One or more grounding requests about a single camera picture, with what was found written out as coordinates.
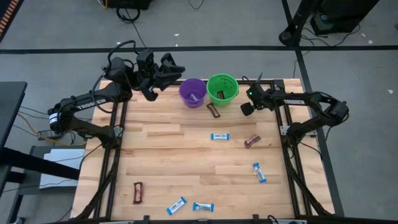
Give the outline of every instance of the wood plank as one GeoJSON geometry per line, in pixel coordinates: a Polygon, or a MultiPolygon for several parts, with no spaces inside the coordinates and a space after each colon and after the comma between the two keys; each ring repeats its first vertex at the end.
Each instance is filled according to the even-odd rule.
{"type": "MultiPolygon", "coordinates": [[[[100,88],[108,83],[101,82],[100,88]]],[[[302,92],[298,79],[285,80],[285,87],[287,91],[302,92]]],[[[241,85],[239,95],[230,105],[217,108],[221,114],[217,119],[205,106],[187,108],[179,98],[178,86],[161,92],[155,102],[148,102],[141,93],[134,92],[127,108],[112,219],[142,220],[144,215],[150,215],[151,220],[242,219],[252,218],[255,213],[260,217],[272,214],[277,218],[292,218],[275,113],[262,110],[244,116],[240,105],[249,101],[247,88],[241,85]],[[212,141],[211,133],[229,133],[231,139],[212,141]],[[246,149],[244,141],[253,134],[262,139],[246,149]],[[252,166],[255,162],[260,163],[267,183],[259,183],[252,166]],[[132,204],[135,182],[144,183],[140,205],[132,204]],[[166,208],[181,196],[187,205],[170,216],[166,208]],[[214,203],[215,211],[194,212],[193,202],[214,203]]],[[[111,104],[103,108],[111,110],[111,104]]],[[[310,117],[303,106],[291,106],[290,111],[294,121],[310,117]]],[[[94,124],[108,125],[109,119],[109,114],[95,109],[94,124]]],[[[314,138],[305,137],[303,142],[317,146],[314,138]]],[[[86,153],[99,143],[97,139],[89,140],[86,153]]],[[[319,154],[304,145],[298,149],[308,188],[333,212],[319,154]]],[[[78,215],[96,192],[103,154],[104,149],[100,148],[85,159],[71,217],[78,215]]],[[[297,193],[303,213],[298,187],[297,193]]],[[[105,212],[107,194],[108,191],[104,194],[101,214],[105,212]]]]}

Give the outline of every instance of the wooden table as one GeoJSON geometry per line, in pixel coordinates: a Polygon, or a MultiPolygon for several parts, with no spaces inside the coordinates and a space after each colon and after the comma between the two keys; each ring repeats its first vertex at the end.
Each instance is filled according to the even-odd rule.
{"type": "MultiPolygon", "coordinates": [[[[284,82],[286,91],[303,92],[299,79],[284,82]]],[[[101,82],[101,88],[108,83],[101,82]]],[[[144,215],[151,220],[249,219],[252,214],[294,217],[275,113],[262,110],[244,116],[239,106],[249,101],[247,85],[239,87],[239,95],[229,106],[217,108],[220,118],[214,118],[205,105],[187,108],[178,88],[159,92],[155,102],[134,92],[127,109],[112,220],[142,220],[144,215]],[[230,133],[231,139],[212,141],[211,133],[230,133]],[[262,139],[246,149],[244,141],[253,134],[262,139]],[[267,177],[265,184],[259,183],[253,171],[255,162],[267,177]],[[144,184],[140,205],[132,203],[135,182],[144,184]],[[170,216],[166,208],[181,196],[187,204],[170,216]],[[214,203],[215,211],[194,212],[193,202],[214,203]]],[[[111,110],[110,104],[103,107],[111,110]]],[[[291,106],[290,111],[293,121],[309,119],[307,107],[291,106]]],[[[104,126],[109,119],[109,114],[95,109],[94,124],[104,126]]],[[[317,147],[315,138],[305,137],[303,142],[317,147]]],[[[98,139],[89,140],[86,153],[99,144],[98,139]]],[[[325,209],[334,212],[320,155],[303,145],[298,148],[308,188],[325,209]]],[[[103,149],[98,149],[85,159],[71,217],[78,215],[96,192],[103,155],[103,149]]],[[[298,199],[304,213],[301,194],[298,199]]],[[[102,216],[105,208],[103,199],[102,216]]]]}

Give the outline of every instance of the floor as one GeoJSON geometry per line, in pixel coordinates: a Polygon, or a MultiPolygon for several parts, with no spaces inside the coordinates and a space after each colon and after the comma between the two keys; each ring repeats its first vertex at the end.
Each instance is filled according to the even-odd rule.
{"type": "MultiPolygon", "coordinates": [[[[200,0],[191,2],[196,5],[200,0]]],[[[299,1],[288,2],[294,13],[299,1]]],[[[397,9],[397,1],[380,1],[361,22],[361,30],[343,45],[398,45],[398,30],[394,28],[397,9]]],[[[148,47],[281,45],[277,37],[286,25],[280,0],[207,0],[199,10],[193,10],[187,0],[158,0],[136,21],[148,47]]],[[[335,34],[327,41],[335,44],[343,37],[335,34]]],[[[114,47],[129,39],[142,47],[133,26],[120,22],[113,10],[102,9],[95,0],[26,0],[0,49],[114,47]]],[[[301,44],[309,45],[304,40],[301,44]]],[[[162,54],[156,53],[157,60],[162,54]]],[[[295,53],[289,51],[172,55],[187,68],[185,78],[208,78],[215,73],[254,78],[261,72],[264,78],[291,78],[296,60],[295,53]]],[[[120,56],[133,59],[134,54],[120,56]]],[[[346,216],[398,220],[398,140],[394,134],[398,125],[398,52],[310,52],[304,57],[312,88],[347,101],[350,108],[349,120],[333,128],[328,139],[346,216]]],[[[86,93],[105,64],[106,54],[0,55],[0,81],[27,82],[23,105],[46,111],[64,97],[86,93]]],[[[296,77],[300,78],[299,69],[296,77]]],[[[81,116],[91,114],[88,110],[81,116]]],[[[49,128],[44,119],[29,121],[36,129],[49,128]]],[[[19,119],[15,124],[26,128],[19,119]]],[[[69,136],[63,141],[70,141],[69,136]]],[[[14,128],[6,144],[22,152],[32,145],[48,143],[14,128]]],[[[7,184],[6,189],[15,187],[7,184]]],[[[3,194],[0,213],[8,213],[14,194],[3,194]]],[[[19,215],[29,224],[54,222],[72,202],[72,194],[25,197],[19,215]]],[[[0,223],[5,223],[5,218],[0,216],[0,223]]]]}

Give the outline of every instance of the green bucket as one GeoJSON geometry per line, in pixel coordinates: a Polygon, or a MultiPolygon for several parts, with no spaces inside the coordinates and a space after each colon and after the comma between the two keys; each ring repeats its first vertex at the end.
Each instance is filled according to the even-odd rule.
{"type": "Polygon", "coordinates": [[[216,74],[210,77],[206,85],[207,93],[215,106],[228,105],[239,94],[239,85],[234,77],[228,74],[216,74]],[[224,93],[224,100],[219,99],[217,93],[224,93]]]}

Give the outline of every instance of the purple bucket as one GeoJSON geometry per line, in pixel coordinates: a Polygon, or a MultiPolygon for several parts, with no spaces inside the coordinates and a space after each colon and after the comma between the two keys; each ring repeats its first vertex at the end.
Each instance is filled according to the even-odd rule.
{"type": "Polygon", "coordinates": [[[189,108],[198,108],[206,99],[206,83],[198,78],[189,78],[181,83],[180,97],[189,108]]]}

